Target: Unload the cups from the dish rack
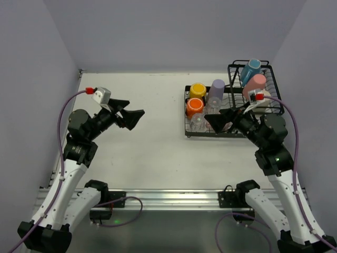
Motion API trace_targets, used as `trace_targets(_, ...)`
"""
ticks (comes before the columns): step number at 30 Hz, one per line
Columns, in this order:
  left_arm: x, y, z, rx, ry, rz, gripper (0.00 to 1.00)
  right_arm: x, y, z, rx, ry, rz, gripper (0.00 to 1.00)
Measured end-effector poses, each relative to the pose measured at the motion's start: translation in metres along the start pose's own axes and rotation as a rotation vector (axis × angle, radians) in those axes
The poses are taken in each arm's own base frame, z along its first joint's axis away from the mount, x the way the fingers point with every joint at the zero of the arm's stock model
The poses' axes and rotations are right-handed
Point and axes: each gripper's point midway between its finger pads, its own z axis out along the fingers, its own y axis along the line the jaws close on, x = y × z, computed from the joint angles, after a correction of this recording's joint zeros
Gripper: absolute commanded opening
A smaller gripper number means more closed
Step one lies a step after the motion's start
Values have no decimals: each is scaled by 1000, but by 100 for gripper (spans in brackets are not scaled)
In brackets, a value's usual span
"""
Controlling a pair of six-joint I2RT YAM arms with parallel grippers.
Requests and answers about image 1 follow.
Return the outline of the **clear glass cup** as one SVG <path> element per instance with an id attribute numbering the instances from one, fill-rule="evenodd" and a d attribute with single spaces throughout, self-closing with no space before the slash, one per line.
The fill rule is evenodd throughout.
<path id="1" fill-rule="evenodd" d="M 202 113 L 196 113 L 191 117 L 190 129 L 192 132 L 206 131 L 206 119 Z"/>
<path id="2" fill-rule="evenodd" d="M 206 114 L 218 114 L 221 108 L 222 100 L 216 96 L 210 97 L 206 103 Z"/>

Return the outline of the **cream tumbler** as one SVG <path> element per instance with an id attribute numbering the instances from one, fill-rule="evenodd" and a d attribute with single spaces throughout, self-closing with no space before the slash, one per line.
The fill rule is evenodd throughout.
<path id="1" fill-rule="evenodd" d="M 265 96 L 271 96 L 270 93 L 266 90 L 262 90 L 262 93 Z M 270 99 L 264 99 L 262 103 L 260 103 L 257 107 L 253 109 L 253 112 L 264 113 L 268 109 L 270 102 L 271 102 Z"/>

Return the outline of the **orange mug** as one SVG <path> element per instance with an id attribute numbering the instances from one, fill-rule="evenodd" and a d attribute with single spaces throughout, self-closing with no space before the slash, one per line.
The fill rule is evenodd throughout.
<path id="1" fill-rule="evenodd" d="M 186 116 L 191 119 L 196 113 L 202 113 L 204 108 L 204 103 L 199 98 L 189 98 L 186 103 Z"/>

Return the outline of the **yellow mug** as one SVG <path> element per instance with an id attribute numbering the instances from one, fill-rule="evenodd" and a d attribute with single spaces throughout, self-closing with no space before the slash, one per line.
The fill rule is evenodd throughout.
<path id="1" fill-rule="evenodd" d="M 190 87 L 189 95 L 190 95 L 190 98 L 198 98 L 198 99 L 203 100 L 203 97 L 206 96 L 206 92 L 207 92 L 207 89 L 204 84 L 194 83 Z"/>

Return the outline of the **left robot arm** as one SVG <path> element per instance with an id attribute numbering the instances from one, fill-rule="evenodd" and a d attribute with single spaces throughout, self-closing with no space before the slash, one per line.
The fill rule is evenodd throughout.
<path id="1" fill-rule="evenodd" d="M 66 252 L 73 231 L 90 210 L 111 208 L 115 203 L 107 183 L 97 180 L 90 180 L 74 202 L 71 199 L 97 152 L 94 140 L 113 124 L 132 130 L 144 115 L 144 110 L 126 110 L 128 105 L 129 101 L 109 99 L 107 107 L 94 116 L 84 109 L 69 115 L 66 145 L 61 148 L 61 168 L 31 221 L 21 222 L 17 230 L 28 249 Z"/>

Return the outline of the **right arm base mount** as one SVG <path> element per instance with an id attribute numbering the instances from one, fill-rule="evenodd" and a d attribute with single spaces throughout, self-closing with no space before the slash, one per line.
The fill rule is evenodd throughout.
<path id="1" fill-rule="evenodd" d="M 251 189 L 252 187 L 246 182 L 237 184 L 236 188 L 227 185 L 224 190 L 217 193 L 219 207 L 231 209 L 231 216 L 236 222 L 252 224 L 255 211 L 245 201 L 245 194 Z"/>

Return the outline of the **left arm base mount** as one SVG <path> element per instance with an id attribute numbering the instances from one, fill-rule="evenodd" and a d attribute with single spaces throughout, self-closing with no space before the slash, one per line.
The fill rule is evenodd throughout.
<path id="1" fill-rule="evenodd" d="M 115 202 L 90 210 L 89 217 L 91 222 L 102 224 L 103 221 L 110 220 L 114 210 L 119 210 L 125 207 L 125 200 L 116 201 L 117 199 L 124 197 L 126 197 L 125 191 L 109 191 L 108 197 L 102 200 L 100 204 L 109 201 Z"/>

